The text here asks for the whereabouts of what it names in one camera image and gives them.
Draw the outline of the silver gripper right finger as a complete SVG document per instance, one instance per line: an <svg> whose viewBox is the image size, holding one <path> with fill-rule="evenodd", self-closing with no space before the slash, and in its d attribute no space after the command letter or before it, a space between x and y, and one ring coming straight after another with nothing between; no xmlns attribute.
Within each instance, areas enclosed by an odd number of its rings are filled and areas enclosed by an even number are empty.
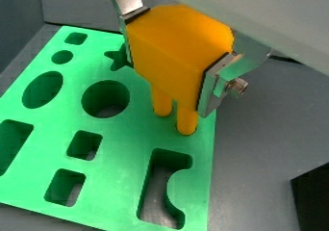
<svg viewBox="0 0 329 231"><path fill-rule="evenodd" d="M239 32L233 33L233 52L223 55L203 71L198 95L197 113L207 117L230 94L239 97L247 88L242 75L264 64L272 55L272 47Z"/></svg>

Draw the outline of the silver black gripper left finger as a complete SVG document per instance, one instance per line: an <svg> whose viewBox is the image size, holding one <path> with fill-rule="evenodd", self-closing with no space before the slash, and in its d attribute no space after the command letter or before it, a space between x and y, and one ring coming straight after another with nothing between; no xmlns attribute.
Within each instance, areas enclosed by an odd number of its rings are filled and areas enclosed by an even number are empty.
<svg viewBox="0 0 329 231"><path fill-rule="evenodd" d="M126 38L124 41L128 41L126 33L127 24L148 11L148 7L144 6L143 0L111 0L111 2L118 15L119 30Z"/></svg>

